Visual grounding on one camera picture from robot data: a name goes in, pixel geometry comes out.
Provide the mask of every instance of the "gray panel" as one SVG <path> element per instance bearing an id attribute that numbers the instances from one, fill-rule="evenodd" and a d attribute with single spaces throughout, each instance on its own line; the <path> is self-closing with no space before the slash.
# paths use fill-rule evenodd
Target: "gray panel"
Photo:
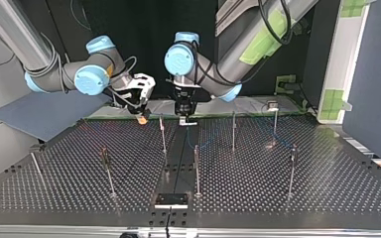
<path id="1" fill-rule="evenodd" d="M 89 116 L 100 108 L 109 97 L 84 95 L 78 91 L 68 94 L 30 93 L 0 108 L 0 120 L 20 131 L 43 141 Z"/>
<path id="2" fill-rule="evenodd" d="M 340 0 L 321 0 L 315 6 L 314 22 L 306 59 L 303 88 L 308 100 L 318 107 Z"/>
<path id="3" fill-rule="evenodd" d="M 381 1 L 370 5 L 343 130 L 381 157 Z"/>

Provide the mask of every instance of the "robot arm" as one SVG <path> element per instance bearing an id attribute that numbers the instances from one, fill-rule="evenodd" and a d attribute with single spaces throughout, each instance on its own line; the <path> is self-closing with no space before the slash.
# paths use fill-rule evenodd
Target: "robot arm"
<path id="1" fill-rule="evenodd" d="M 91 40 L 85 61 L 62 64 L 51 41 L 31 24 L 16 0 L 0 0 L 0 36 L 22 62 L 28 86 L 36 92 L 77 89 L 97 95 L 106 87 L 117 91 L 137 89 L 141 93 L 123 95 L 133 114 L 142 114 L 155 86 L 153 77 L 130 75 L 125 61 L 107 36 Z"/>
<path id="2" fill-rule="evenodd" d="M 318 0 L 283 0 L 296 24 Z M 263 5 L 272 29 L 282 37 L 287 31 L 286 14 L 280 0 L 269 0 Z M 165 56 L 165 66 L 174 76 L 178 96 L 178 114 L 189 116 L 195 105 L 189 97 L 191 89 L 202 87 L 212 98 L 226 102 L 234 100 L 241 90 L 243 77 L 261 59 L 271 56 L 280 44 L 271 36 L 261 16 L 257 15 L 222 60 L 215 64 L 197 52 L 199 36 L 196 33 L 176 33 L 175 42 Z"/>

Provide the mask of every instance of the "perforated metal table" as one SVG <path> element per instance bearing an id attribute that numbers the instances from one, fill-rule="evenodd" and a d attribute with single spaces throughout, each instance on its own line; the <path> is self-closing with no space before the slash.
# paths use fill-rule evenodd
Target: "perforated metal table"
<path id="1" fill-rule="evenodd" d="M 198 119 L 188 130 L 165 120 L 165 157 L 158 120 L 80 122 L 37 153 L 42 177 L 31 158 L 0 175 L 0 225 L 381 230 L 381 170 L 331 129 L 308 115 L 283 116 L 273 139 L 270 117 L 236 123 L 233 153 L 231 118 Z M 300 151 L 292 194 L 284 141 Z M 98 155 L 103 146 L 116 198 Z M 165 191 L 186 193 L 188 209 L 155 209 Z"/>

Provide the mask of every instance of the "vertical post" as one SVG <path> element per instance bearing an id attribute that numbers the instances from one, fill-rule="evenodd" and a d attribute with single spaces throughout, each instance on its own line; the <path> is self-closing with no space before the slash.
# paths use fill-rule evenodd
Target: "vertical post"
<path id="1" fill-rule="evenodd" d="M 293 146 L 292 152 L 291 152 L 291 161 L 292 161 L 292 173 L 290 175 L 290 185 L 289 185 L 289 199 L 292 198 L 292 189 L 293 189 L 293 180 L 295 175 L 295 168 L 297 165 L 297 162 L 299 160 L 299 150 L 296 145 Z"/>
<path id="2" fill-rule="evenodd" d="M 199 187 L 199 146 L 195 145 L 193 150 L 194 167 L 196 170 L 196 197 L 200 197 Z"/>
<path id="3" fill-rule="evenodd" d="M 34 154 L 34 152 L 31 152 L 30 155 L 32 156 L 33 158 L 33 162 L 34 162 L 34 165 L 36 166 L 36 170 L 37 172 L 42 175 L 42 170 L 40 169 L 39 167 L 39 163 L 37 162 L 37 158 L 36 158 L 36 155 Z"/>
<path id="4" fill-rule="evenodd" d="M 116 191 L 114 190 L 113 178 L 112 178 L 112 175 L 111 175 L 111 172 L 110 172 L 110 170 L 111 170 L 111 161 L 110 161 L 110 158 L 109 158 L 109 152 L 108 152 L 107 147 L 102 147 L 101 148 L 100 157 L 101 157 L 101 163 L 103 164 L 103 167 L 104 167 L 104 169 L 107 172 L 107 177 L 108 177 L 109 182 L 110 182 L 111 196 L 112 197 L 116 197 L 117 194 L 116 194 Z"/>
<path id="5" fill-rule="evenodd" d="M 110 188 L 112 190 L 112 196 L 115 197 L 116 196 L 116 192 L 114 191 L 114 185 L 113 185 L 113 180 L 112 180 L 112 177 L 111 177 L 111 173 L 110 173 L 110 170 L 107 170 L 107 175 L 109 177 L 109 181 L 110 181 Z"/>
<path id="6" fill-rule="evenodd" d="M 236 146 L 235 146 L 235 140 L 236 140 L 236 113 L 233 111 L 233 147 L 232 151 L 234 152 Z"/>
<path id="7" fill-rule="evenodd" d="M 160 130 L 162 131 L 162 138 L 163 138 L 163 152 L 166 155 L 167 149 L 166 149 L 165 128 L 163 125 L 163 116 L 160 116 Z"/>
<path id="8" fill-rule="evenodd" d="M 274 117 L 274 135 L 277 135 L 278 110 L 275 111 Z"/>

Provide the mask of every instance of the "orange object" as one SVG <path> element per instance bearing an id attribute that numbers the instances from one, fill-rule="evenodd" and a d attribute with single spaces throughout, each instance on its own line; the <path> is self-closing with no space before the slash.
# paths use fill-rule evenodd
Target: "orange object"
<path id="1" fill-rule="evenodd" d="M 144 116 L 137 117 L 137 120 L 138 120 L 138 123 L 139 123 L 140 125 L 145 125 L 145 124 L 147 124 L 147 122 L 148 122 L 147 118 L 145 118 Z"/>

